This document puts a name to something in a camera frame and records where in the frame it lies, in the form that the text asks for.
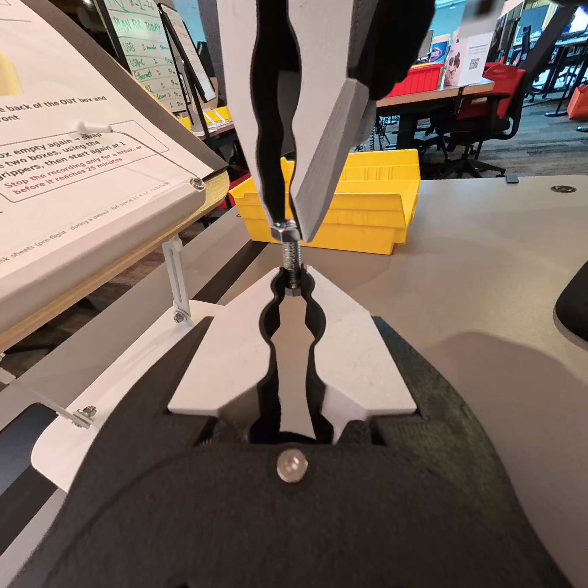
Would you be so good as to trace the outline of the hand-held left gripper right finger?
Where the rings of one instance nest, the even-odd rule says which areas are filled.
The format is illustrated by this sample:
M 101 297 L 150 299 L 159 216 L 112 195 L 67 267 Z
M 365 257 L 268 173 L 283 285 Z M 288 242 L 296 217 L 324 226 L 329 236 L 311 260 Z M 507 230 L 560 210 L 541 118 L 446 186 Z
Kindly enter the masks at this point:
M 316 441 L 337 442 L 352 421 L 416 413 L 370 312 L 311 266 L 300 285 L 313 335 L 305 384 Z

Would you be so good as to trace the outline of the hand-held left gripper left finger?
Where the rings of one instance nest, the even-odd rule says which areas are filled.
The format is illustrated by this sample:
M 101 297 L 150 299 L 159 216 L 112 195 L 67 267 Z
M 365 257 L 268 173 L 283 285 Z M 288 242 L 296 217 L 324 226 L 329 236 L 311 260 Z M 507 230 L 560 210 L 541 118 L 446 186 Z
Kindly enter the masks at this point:
M 232 422 L 249 437 L 276 437 L 281 403 L 276 350 L 286 273 L 272 269 L 215 313 L 168 404 L 181 415 Z

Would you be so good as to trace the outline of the silver hex bolt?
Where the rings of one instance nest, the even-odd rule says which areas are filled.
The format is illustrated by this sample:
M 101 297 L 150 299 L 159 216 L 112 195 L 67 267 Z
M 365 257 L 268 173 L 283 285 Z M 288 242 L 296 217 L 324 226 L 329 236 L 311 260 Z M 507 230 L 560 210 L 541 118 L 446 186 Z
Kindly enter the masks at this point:
M 287 275 L 287 286 L 300 287 L 302 264 L 300 260 L 300 232 L 296 220 L 283 219 L 270 227 L 271 237 L 282 245 L 283 268 Z

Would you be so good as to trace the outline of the yellow plastic bin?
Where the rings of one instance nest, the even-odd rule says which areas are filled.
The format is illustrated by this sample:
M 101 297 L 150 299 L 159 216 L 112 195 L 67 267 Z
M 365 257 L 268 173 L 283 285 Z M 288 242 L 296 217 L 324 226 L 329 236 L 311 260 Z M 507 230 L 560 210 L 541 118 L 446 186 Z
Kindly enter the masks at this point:
M 406 242 L 420 181 L 416 149 L 350 153 L 319 231 L 301 246 L 392 254 Z

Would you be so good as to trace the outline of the red storage bin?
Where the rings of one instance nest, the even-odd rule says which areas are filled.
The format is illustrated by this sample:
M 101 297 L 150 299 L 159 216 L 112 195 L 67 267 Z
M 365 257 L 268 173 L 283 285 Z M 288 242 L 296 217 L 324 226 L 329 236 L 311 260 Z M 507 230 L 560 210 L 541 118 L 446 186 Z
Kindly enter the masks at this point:
M 435 91 L 442 78 L 443 63 L 422 63 L 412 66 L 407 77 L 394 85 L 388 98 Z

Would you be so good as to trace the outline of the small easel whiteboard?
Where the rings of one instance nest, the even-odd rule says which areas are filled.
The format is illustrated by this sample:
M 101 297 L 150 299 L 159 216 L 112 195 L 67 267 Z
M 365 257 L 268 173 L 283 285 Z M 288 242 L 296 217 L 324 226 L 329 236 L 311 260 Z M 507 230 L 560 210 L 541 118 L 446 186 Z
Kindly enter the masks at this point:
M 196 46 L 180 14 L 163 3 L 158 3 L 162 20 L 175 43 L 183 61 L 187 76 L 202 100 L 208 103 L 217 98 L 217 93 L 206 73 Z

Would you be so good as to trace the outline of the small yellow tray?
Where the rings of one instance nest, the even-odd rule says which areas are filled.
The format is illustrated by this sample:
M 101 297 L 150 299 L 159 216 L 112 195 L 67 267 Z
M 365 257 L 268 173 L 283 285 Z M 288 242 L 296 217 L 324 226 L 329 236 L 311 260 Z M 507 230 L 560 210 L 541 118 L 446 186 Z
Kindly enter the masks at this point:
M 206 108 L 202 111 L 203 119 L 206 123 L 209 134 L 213 132 L 221 131 L 233 125 L 232 116 L 228 107 L 217 107 L 217 108 Z M 196 135 L 204 135 L 200 119 L 197 113 L 194 113 L 194 123 L 191 122 L 189 116 L 176 115 L 176 118 L 180 123 L 188 130 Z

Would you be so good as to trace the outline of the white printed box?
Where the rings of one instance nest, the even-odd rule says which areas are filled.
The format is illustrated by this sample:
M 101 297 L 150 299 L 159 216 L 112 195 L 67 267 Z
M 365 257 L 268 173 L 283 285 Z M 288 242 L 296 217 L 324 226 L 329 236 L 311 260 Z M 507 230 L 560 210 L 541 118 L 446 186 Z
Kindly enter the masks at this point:
M 461 88 L 481 81 L 492 38 L 492 32 L 462 36 L 459 28 L 455 30 L 445 60 L 444 87 Z

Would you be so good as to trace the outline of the whiteboard with green writing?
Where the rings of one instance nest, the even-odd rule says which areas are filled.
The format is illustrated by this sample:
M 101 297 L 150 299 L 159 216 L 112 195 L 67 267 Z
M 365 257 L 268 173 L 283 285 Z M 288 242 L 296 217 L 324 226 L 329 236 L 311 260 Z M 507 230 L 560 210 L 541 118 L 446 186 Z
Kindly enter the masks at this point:
M 175 115 L 187 102 L 156 1 L 94 1 L 121 65 Z

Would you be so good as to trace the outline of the red and black office chair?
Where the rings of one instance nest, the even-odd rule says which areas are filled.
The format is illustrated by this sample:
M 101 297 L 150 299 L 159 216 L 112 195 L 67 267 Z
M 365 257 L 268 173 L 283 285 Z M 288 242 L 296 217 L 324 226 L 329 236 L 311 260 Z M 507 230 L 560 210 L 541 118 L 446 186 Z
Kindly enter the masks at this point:
M 452 111 L 440 111 L 430 118 L 430 132 L 444 155 L 442 163 L 429 164 L 427 179 L 448 179 L 468 175 L 481 178 L 482 172 L 497 172 L 505 177 L 506 169 L 479 160 L 483 143 L 506 141 L 516 135 L 522 114 L 526 71 L 514 65 L 491 63 L 484 77 L 494 82 L 491 92 L 460 98 Z

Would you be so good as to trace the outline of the white tethered pin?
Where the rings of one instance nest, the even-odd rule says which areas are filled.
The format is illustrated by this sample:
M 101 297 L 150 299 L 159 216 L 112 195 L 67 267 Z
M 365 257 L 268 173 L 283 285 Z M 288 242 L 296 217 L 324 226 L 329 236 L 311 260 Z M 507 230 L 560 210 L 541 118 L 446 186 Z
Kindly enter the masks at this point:
M 198 178 L 200 178 L 195 172 L 192 172 L 188 168 L 186 168 L 186 167 L 178 164 L 174 160 L 168 158 L 162 152 L 159 152 L 159 151 L 153 149 L 152 147 L 150 147 L 146 143 L 142 142 L 137 137 L 135 137 L 133 135 L 130 135 L 130 134 L 124 132 L 124 131 L 116 130 L 116 129 L 114 129 L 110 125 L 103 125 L 103 124 L 97 124 L 97 123 L 88 123 L 88 122 L 85 122 L 85 121 L 78 121 L 76 123 L 75 130 L 76 130 L 77 133 L 79 133 L 81 135 L 91 135 L 91 134 L 101 134 L 101 135 L 102 134 L 119 134 L 119 135 L 123 135 L 123 136 L 125 136 L 125 137 L 127 137 L 129 139 L 135 140 L 137 143 L 139 143 L 145 149 L 151 151 L 155 155 L 158 155 L 159 157 L 163 158 L 164 160 L 166 160 L 170 164 L 176 166 L 177 168 L 180 168 L 181 170 L 187 172 L 189 174 L 189 180 L 192 177 L 198 177 Z

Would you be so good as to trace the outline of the printed instruction sheet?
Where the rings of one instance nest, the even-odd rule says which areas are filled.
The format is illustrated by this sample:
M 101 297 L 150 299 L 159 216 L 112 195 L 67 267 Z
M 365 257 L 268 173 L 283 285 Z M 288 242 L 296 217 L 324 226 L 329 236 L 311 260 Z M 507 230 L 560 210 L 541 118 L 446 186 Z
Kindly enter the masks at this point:
M 177 120 L 138 90 L 137 107 L 48 22 L 22 1 L 1 6 L 1 262 L 37 239 L 56 238 L 189 174 L 119 134 L 81 135 L 78 121 L 110 125 L 162 152 L 200 178 L 210 165 L 155 126 Z

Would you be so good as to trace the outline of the orange bag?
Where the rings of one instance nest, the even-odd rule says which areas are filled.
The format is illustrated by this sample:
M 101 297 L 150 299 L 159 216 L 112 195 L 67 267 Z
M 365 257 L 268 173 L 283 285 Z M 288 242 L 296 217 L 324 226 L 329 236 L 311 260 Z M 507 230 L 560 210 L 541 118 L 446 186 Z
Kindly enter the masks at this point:
M 574 89 L 567 106 L 569 120 L 584 121 L 587 119 L 587 92 L 587 85 L 581 85 Z

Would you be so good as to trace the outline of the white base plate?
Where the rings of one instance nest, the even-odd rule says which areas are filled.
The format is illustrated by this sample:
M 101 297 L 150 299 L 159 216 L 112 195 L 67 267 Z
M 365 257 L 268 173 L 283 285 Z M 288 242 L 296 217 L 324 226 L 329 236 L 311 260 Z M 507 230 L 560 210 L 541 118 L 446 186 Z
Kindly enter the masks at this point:
M 69 413 L 90 406 L 96 408 L 89 427 L 80 428 L 63 416 L 57 417 L 33 447 L 33 468 L 68 493 L 95 437 L 124 395 L 191 329 L 190 325 L 174 321 L 171 307 L 166 310 L 90 386 L 66 405 Z

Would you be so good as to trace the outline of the white slotted support bracket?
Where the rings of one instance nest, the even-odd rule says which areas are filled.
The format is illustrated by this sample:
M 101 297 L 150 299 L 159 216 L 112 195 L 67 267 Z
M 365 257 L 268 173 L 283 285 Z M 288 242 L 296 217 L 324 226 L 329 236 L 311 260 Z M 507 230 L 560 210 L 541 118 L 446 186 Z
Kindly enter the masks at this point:
M 173 295 L 174 311 L 180 311 L 189 315 L 190 320 L 184 324 L 193 324 L 190 312 L 189 297 L 183 274 L 181 251 L 183 244 L 179 235 L 174 235 L 171 239 L 162 243 L 162 250 L 165 258 L 165 266 L 171 285 Z

